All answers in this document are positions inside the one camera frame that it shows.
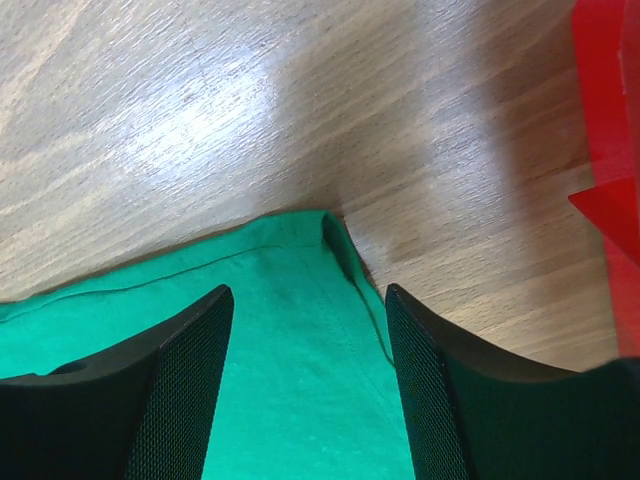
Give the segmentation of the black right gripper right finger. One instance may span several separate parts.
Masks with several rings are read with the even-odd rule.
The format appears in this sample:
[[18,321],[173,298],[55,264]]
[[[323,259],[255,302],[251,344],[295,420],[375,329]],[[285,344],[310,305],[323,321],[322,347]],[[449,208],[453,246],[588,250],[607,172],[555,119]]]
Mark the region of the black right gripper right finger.
[[639,361],[574,372],[509,352],[401,286],[385,309],[419,479],[635,479]]

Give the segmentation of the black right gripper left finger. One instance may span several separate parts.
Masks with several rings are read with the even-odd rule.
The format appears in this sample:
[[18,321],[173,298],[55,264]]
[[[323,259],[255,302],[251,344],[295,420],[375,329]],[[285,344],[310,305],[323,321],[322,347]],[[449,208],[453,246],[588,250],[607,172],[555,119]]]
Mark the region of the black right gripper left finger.
[[2,478],[201,478],[233,313],[220,285],[47,375],[2,379]]

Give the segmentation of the green t shirt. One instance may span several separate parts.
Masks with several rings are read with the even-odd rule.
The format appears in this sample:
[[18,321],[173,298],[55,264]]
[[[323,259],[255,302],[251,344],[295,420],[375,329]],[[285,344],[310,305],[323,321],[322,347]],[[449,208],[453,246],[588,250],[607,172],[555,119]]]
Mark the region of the green t shirt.
[[203,475],[409,479],[384,306],[331,213],[233,232],[1,307],[1,373],[46,373],[169,318],[235,300]]

